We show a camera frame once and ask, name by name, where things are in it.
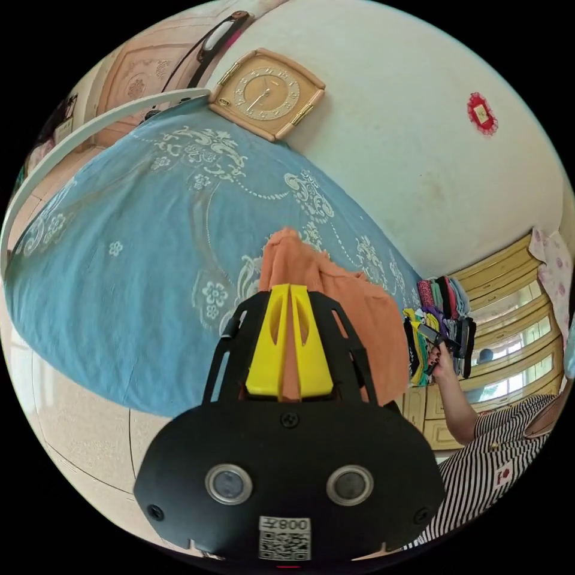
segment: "sticker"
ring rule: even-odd
[[[497,469],[493,481],[494,489],[499,489],[513,479],[513,461],[510,461]]]
[[[309,561],[311,520],[304,517],[260,517],[259,558]]]
[[[499,127],[491,106],[479,92],[471,94],[467,102],[467,115],[477,129],[486,136],[492,136]]]

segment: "hand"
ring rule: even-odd
[[[453,369],[453,358],[444,342],[439,344],[439,349],[434,347],[427,358],[427,365],[433,365],[435,363],[437,363],[437,365],[431,374],[436,382],[451,377],[457,379],[457,375]]]

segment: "beige clock frame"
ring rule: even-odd
[[[304,78],[306,78],[312,85],[316,87],[316,93],[305,103],[305,105],[300,109],[300,111],[296,114],[296,116],[284,124],[275,134],[272,132],[268,132],[259,126],[255,126],[254,124],[250,123],[249,120],[244,119],[236,114],[226,110],[222,106],[219,106],[216,101],[217,97],[219,96],[220,92],[224,85],[228,82],[228,80],[240,69],[240,67],[251,60],[251,58],[255,56],[265,56],[266,58],[270,58],[272,60],[276,60],[277,62],[281,62],[284,66],[295,70],[298,74],[301,74]],[[223,116],[226,120],[237,124],[241,128],[252,132],[261,138],[264,138],[270,142],[275,142],[276,140],[282,140],[288,133],[293,130],[302,119],[308,115],[309,112],[313,109],[313,107],[323,98],[323,94],[325,93],[325,83],[322,82],[317,76],[312,74],[309,70],[304,68],[301,64],[294,62],[290,58],[283,56],[281,54],[277,54],[276,52],[272,52],[271,50],[267,50],[266,48],[258,48],[257,50],[252,50],[242,56],[239,60],[237,60],[234,65],[222,76],[222,78],[216,84],[216,87],[212,91],[210,95],[210,99],[208,100],[208,106],[211,111],[216,112],[220,116]]]

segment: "qr code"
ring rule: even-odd
[[[310,532],[261,531],[259,536],[260,559],[281,561],[309,561],[311,559]]]

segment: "bed frame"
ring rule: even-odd
[[[139,112],[143,108],[151,108],[152,106],[165,104],[166,102],[180,102],[183,98],[201,98],[202,96],[207,96],[209,93],[210,91],[205,88],[188,88],[185,90],[173,90],[171,92],[154,94],[134,100],[133,102],[128,102],[113,110],[108,110],[101,116],[93,118],[55,146],[24,180],[8,206],[4,223],[2,224],[2,231],[0,232],[0,275],[2,281],[4,281],[6,268],[8,267],[8,239],[16,216],[36,186],[59,162],[100,130],[107,128],[126,116],[131,116]]]

